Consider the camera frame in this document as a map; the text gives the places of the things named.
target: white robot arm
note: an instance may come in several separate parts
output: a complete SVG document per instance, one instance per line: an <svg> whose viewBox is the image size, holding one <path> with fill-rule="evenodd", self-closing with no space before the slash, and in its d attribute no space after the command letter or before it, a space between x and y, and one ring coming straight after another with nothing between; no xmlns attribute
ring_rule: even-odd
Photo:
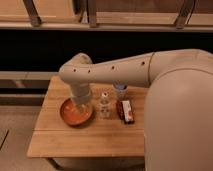
<svg viewBox="0 0 213 171"><path fill-rule="evenodd" d="M78 54L59 71L77 104L89 83L149 87L145 100L147 171L213 170L213 55L196 50L154 52L92 64Z"/></svg>

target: wooden table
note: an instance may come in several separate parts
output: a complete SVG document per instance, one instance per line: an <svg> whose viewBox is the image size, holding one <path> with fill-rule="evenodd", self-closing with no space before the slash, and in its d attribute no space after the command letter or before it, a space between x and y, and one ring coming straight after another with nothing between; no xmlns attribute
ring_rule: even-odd
<svg viewBox="0 0 213 171"><path fill-rule="evenodd" d="M70 127L60 117L60 107L69 98L69 86L52 77L28 149L28 157L46 158L55 168L54 157L143 157L144 98L147 89L128 87L134 124L124 124L116 113L116 94L112 85L91 84L93 118L85 125ZM108 91L112 113L102 119L98 113L101 92Z"/></svg>

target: black wall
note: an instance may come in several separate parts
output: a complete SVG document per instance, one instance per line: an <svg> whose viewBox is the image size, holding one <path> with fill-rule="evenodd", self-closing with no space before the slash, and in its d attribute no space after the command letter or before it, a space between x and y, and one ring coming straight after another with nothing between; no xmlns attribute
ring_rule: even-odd
<svg viewBox="0 0 213 171"><path fill-rule="evenodd" d="M182 48L213 52L213 33L0 30L0 71L58 71L79 52L97 63Z"/></svg>

